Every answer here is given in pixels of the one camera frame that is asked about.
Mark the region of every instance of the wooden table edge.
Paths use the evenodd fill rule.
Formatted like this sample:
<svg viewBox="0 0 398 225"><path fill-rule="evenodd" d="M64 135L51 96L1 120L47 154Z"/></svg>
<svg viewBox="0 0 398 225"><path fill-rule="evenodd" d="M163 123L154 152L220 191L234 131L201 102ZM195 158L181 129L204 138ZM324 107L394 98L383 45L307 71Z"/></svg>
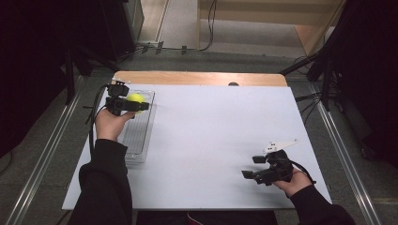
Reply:
<svg viewBox="0 0 398 225"><path fill-rule="evenodd" d="M188 71L118 71L115 81L131 84L287 86L282 74Z"/></svg>

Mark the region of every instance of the hand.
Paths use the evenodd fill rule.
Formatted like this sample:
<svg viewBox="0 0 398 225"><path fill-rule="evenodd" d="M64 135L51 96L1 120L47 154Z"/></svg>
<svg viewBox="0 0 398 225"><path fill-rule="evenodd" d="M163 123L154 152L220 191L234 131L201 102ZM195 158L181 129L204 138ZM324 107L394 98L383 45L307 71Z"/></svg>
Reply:
<svg viewBox="0 0 398 225"><path fill-rule="evenodd" d="M306 188L307 186L312 185L313 183L311 183L310 179L307 177L307 175L304 172L294 168L293 177L290 183L285 181L276 181L273 182L273 184L279 189L282 189L286 193L286 195L290 198L291 196L296 194L299 190Z"/></svg>
<svg viewBox="0 0 398 225"><path fill-rule="evenodd" d="M117 116L107 109L101 110L96 118L97 139L107 139L116 142L126 122L134 115L135 112L126 112Z"/></svg>

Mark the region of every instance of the black sleeve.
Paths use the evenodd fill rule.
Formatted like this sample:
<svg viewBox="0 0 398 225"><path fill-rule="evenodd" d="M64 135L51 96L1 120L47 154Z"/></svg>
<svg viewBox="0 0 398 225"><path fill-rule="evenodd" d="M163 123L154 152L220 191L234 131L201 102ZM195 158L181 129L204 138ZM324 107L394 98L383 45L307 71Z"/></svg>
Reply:
<svg viewBox="0 0 398 225"><path fill-rule="evenodd" d="M354 219L337 204L330 204L315 188L308 186L294 194L290 200L298 212L299 224L355 224Z"/></svg>
<svg viewBox="0 0 398 225"><path fill-rule="evenodd" d="M126 151L118 142L96 140L91 161L79 172L82 193L69 224L132 223Z"/></svg>

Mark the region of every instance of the person's right hand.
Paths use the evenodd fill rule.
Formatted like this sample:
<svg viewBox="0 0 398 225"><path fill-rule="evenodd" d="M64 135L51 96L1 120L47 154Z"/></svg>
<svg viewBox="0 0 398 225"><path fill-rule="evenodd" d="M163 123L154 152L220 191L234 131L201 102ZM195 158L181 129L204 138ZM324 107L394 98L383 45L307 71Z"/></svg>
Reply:
<svg viewBox="0 0 398 225"><path fill-rule="evenodd" d="M299 190L312 185L307 175L296 168L293 169L293 177L290 182L276 181L273 182L273 184L279 189L282 189L289 198L296 194L296 192Z"/></svg>

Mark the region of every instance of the metal rail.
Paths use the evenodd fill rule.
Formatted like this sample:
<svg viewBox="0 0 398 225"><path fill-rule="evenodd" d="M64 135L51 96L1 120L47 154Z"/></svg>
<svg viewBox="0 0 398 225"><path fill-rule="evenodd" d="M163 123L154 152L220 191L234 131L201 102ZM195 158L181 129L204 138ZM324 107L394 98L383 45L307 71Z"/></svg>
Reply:
<svg viewBox="0 0 398 225"><path fill-rule="evenodd" d="M312 82L310 82L310 89L313 93L319 92L318 87ZM318 104L317 107L321 113L323 121L325 122L325 126L331 137L334 148L336 149L337 156L342 163L348 182L354 191L355 197L360 206L360 210L364 215L366 223L370 225L382 224L372 203L372 199L370 198L365 185L363 185L360 176L355 169L354 162L351 160L351 156L349 156L348 151L345 148L343 139L336 125L334 124L331 113L327 112L322 104Z"/></svg>
<svg viewBox="0 0 398 225"><path fill-rule="evenodd" d="M36 164L35 169L32 171L28 181L24 185L23 191L21 192L20 197L18 198L18 201L14 206L14 209L8 217L6 224L14 225L21 224L23 222L24 215L26 214L30 203L33 201L33 197L35 196L36 191L38 190L38 186L40 185L40 182L47 171L47 168L51 162L59 140L64 133L65 127L67 126L69 119L71 118L73 111L76 108L85 82L86 79L84 79L82 76L78 78L76 83L76 95L71 103L65 107L58 122L56 123L53 133L50 136L49 141L47 141L47 144L44 147L40 158L38 159L38 163Z"/></svg>

